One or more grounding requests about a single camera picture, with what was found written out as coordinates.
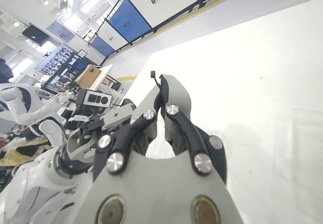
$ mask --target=metal screw cap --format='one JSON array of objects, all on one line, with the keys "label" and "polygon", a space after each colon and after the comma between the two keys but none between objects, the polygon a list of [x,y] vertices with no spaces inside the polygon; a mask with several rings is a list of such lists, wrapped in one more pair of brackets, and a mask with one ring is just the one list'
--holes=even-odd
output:
[{"label": "metal screw cap", "polygon": [[169,115],[176,115],[178,113],[178,107],[175,105],[170,105],[166,108]]},{"label": "metal screw cap", "polygon": [[109,136],[108,134],[103,135],[99,141],[98,141],[98,146],[100,148],[106,148],[109,146],[109,144],[111,143],[111,136]]},{"label": "metal screw cap", "polygon": [[198,171],[203,174],[208,174],[212,170],[212,161],[206,154],[197,154],[194,157],[194,165],[198,169]]},{"label": "metal screw cap", "polygon": [[106,169],[108,172],[117,172],[123,166],[124,158],[121,153],[113,153],[109,156],[106,162]]},{"label": "metal screw cap", "polygon": [[146,120],[149,120],[155,116],[155,112],[153,112],[152,110],[148,110],[143,114],[143,116]]},{"label": "metal screw cap", "polygon": [[222,140],[219,137],[215,136],[215,135],[210,136],[209,142],[210,142],[211,146],[216,150],[220,150],[223,147]]}]

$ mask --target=monitor screen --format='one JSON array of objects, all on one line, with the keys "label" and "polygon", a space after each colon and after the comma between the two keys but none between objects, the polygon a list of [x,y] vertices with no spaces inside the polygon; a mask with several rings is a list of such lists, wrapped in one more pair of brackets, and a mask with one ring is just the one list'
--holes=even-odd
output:
[{"label": "monitor screen", "polygon": [[72,50],[60,44],[35,68],[35,70],[45,75],[52,75],[62,64],[67,62],[72,53]]}]

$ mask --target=display screen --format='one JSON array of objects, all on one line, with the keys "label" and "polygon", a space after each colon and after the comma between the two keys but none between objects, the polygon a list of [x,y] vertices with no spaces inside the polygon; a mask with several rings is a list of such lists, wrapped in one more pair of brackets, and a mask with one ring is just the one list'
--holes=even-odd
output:
[{"label": "display screen", "polygon": [[60,44],[35,68],[35,70],[45,75],[52,75],[62,66],[62,64],[67,62],[72,53],[72,50]]}]

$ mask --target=person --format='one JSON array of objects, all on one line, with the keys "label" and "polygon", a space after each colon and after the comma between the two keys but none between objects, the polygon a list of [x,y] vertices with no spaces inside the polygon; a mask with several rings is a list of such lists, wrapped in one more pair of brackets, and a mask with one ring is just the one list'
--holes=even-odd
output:
[{"label": "person", "polygon": [[11,68],[6,64],[3,58],[0,58],[0,84],[8,83],[10,78],[13,78]]}]

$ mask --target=poster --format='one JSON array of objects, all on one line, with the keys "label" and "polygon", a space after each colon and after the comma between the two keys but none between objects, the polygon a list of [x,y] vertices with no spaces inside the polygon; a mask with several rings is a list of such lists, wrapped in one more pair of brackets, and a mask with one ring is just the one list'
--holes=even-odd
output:
[{"label": "poster", "polygon": [[50,26],[46,28],[47,31],[51,32],[55,36],[59,37],[65,43],[70,42],[75,34],[68,30],[65,26],[60,24],[58,21],[54,21]]}]

